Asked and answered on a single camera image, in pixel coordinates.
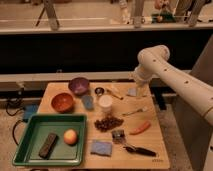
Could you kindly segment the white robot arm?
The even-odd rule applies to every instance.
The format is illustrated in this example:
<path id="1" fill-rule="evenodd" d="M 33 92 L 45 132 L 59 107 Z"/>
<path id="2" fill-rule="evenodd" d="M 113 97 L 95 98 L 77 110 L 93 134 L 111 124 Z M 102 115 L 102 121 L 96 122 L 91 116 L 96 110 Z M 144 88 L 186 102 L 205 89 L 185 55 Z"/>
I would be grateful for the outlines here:
<path id="1" fill-rule="evenodd" d="M 165 45 L 141 50 L 137 56 L 139 65 L 132 73 L 136 84 L 144 86 L 157 75 L 213 125 L 213 87 L 170 65 L 169 56 Z"/>

